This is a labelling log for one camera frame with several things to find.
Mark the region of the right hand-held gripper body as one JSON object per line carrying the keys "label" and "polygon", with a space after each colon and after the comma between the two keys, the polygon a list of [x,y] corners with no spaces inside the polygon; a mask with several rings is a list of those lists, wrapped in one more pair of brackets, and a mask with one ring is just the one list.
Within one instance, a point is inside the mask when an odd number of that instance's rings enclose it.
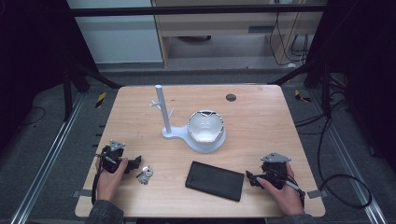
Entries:
{"label": "right hand-held gripper body", "polygon": [[264,173],[263,178],[269,181],[275,188],[283,189],[288,180],[286,163],[291,161],[291,158],[276,152],[271,152],[263,156],[261,161]]}

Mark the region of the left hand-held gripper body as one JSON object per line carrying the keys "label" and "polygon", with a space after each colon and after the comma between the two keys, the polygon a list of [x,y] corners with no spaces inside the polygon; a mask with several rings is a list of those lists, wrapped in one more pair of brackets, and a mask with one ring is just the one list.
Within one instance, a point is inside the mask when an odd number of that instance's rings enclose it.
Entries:
{"label": "left hand-held gripper body", "polygon": [[122,154],[125,144],[110,140],[109,144],[102,149],[99,154],[101,167],[109,173],[114,174],[122,161]]}

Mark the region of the bunch of silver keys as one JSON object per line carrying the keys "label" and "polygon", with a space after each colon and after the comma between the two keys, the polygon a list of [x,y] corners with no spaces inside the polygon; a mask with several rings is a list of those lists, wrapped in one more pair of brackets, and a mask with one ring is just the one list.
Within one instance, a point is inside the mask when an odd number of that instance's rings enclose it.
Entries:
{"label": "bunch of silver keys", "polygon": [[145,166],[136,178],[140,184],[147,185],[152,176],[153,170],[149,166]]}

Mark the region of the white peg stand with base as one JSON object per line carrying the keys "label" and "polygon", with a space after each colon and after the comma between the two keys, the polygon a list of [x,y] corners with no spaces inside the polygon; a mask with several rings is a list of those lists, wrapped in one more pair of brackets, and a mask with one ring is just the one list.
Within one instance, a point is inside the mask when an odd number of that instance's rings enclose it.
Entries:
{"label": "white peg stand with base", "polygon": [[221,138],[214,143],[208,143],[208,144],[198,143],[192,139],[187,128],[188,122],[184,126],[173,126],[171,124],[171,116],[174,110],[171,110],[171,112],[168,112],[167,110],[166,102],[163,94],[163,86],[156,85],[155,90],[157,93],[158,101],[157,102],[152,101],[150,105],[156,106],[162,113],[163,123],[164,123],[162,135],[165,139],[181,139],[185,142],[185,144],[188,147],[199,153],[212,153],[217,149],[219,149],[225,143],[227,136],[225,125],[224,125],[224,133],[221,136]]}

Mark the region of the person's left hand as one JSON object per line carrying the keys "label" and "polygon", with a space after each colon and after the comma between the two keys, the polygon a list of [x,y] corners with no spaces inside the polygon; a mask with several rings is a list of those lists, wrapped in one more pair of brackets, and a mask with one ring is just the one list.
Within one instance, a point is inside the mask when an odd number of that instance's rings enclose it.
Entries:
{"label": "person's left hand", "polygon": [[120,182],[124,176],[124,171],[127,168],[128,159],[124,158],[118,167],[118,170],[111,174],[103,169],[100,172],[96,188],[96,199],[113,202],[118,192]]}

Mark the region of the person's right hand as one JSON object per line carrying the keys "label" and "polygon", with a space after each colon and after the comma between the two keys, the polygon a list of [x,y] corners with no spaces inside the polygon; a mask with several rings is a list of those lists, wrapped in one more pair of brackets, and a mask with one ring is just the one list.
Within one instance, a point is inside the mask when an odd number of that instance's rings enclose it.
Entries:
{"label": "person's right hand", "polygon": [[268,180],[257,177],[256,180],[267,190],[285,216],[304,215],[299,192],[291,186],[285,185],[283,189],[277,189]]}

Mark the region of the grey tape tab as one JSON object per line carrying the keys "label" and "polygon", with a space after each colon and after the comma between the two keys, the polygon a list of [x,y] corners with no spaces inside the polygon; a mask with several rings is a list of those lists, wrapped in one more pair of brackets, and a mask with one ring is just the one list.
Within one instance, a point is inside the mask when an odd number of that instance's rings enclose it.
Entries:
{"label": "grey tape tab", "polygon": [[74,190],[71,194],[71,197],[73,198],[79,198],[79,197],[91,197],[92,196],[92,190],[91,189],[80,189],[80,190]]}
{"label": "grey tape tab", "polygon": [[325,198],[328,197],[329,194],[326,190],[312,190],[312,191],[308,191],[307,195],[310,199],[314,199],[314,198]]}

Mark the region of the black metal stand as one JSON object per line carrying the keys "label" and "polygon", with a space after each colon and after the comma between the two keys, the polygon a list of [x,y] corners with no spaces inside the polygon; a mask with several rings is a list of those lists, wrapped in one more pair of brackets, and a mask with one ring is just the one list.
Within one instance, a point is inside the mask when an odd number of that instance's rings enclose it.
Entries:
{"label": "black metal stand", "polygon": [[304,86],[308,89],[314,88],[319,82],[321,82],[321,109],[325,116],[329,118],[331,116],[331,105],[330,105],[330,66],[322,60],[314,60],[312,62],[305,63],[304,65],[292,70],[285,76],[269,82],[269,85],[281,86],[287,81],[297,77],[301,73],[307,73],[307,77],[304,80]]}
{"label": "black metal stand", "polygon": [[92,77],[95,80],[105,84],[109,88],[121,88],[121,84],[103,77],[98,72],[93,71],[86,66],[83,66],[79,63],[68,62],[63,69],[64,121],[69,120],[73,113],[71,84],[75,85],[78,92],[87,92],[90,89],[90,85],[85,76]]}

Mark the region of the white cabinet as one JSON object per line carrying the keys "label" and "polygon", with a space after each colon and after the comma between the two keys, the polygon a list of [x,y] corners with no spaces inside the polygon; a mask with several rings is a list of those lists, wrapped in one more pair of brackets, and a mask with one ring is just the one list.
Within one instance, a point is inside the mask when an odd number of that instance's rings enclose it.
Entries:
{"label": "white cabinet", "polygon": [[[151,7],[150,0],[66,0],[71,9]],[[161,63],[153,16],[77,17],[96,63]]]}

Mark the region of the light wooden desk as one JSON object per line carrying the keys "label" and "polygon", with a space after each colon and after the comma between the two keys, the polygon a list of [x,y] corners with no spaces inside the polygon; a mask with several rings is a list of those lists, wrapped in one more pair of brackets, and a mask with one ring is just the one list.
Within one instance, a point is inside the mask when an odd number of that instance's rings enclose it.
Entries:
{"label": "light wooden desk", "polygon": [[[325,4],[327,0],[150,0],[155,7],[299,5]],[[297,35],[313,35],[321,12],[273,12],[157,15],[163,57],[168,58],[165,42],[176,36],[266,35],[278,63],[291,60],[291,45]]]}

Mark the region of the black horizontal bar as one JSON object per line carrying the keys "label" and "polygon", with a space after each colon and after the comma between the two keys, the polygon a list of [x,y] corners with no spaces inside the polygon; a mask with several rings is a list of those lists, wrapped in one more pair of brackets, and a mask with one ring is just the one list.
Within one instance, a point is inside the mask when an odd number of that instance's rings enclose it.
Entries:
{"label": "black horizontal bar", "polygon": [[143,16],[143,15],[189,15],[273,12],[320,12],[326,4],[300,5],[239,5],[239,6],[185,6],[185,7],[120,7],[70,9],[75,17],[94,16]]}

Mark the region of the aluminium floor rail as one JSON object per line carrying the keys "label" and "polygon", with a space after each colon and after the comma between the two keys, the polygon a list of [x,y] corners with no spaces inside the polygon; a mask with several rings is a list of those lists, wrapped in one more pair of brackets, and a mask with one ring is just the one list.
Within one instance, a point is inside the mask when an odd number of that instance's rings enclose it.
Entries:
{"label": "aluminium floor rail", "polygon": [[38,199],[44,185],[48,179],[48,176],[52,170],[54,163],[57,160],[59,153],[61,152],[64,142],[70,133],[70,130],[78,116],[78,113],[82,107],[82,104],[86,98],[86,93],[78,93],[75,102],[72,106],[72,112],[69,118],[63,122],[59,132],[53,140],[49,152],[43,160],[39,170],[37,171],[35,178],[25,194],[21,204],[14,213],[13,217],[9,221],[9,224],[25,224],[32,209],[35,206],[35,202]]}
{"label": "aluminium floor rail", "polygon": [[[352,175],[353,177],[358,178],[361,182],[366,183],[365,179],[361,174],[361,171],[348,153],[347,147],[344,144],[340,133],[337,131],[336,127],[332,122],[328,124],[328,135],[330,136],[334,149],[346,173],[348,175]],[[352,180],[351,184],[355,193],[357,194],[357,197],[360,200],[360,203],[367,203],[367,206],[364,207],[364,211],[371,223],[388,224],[388,221],[385,218],[381,208],[379,207],[373,193],[370,190],[365,189],[363,185],[360,184],[357,180]]]}

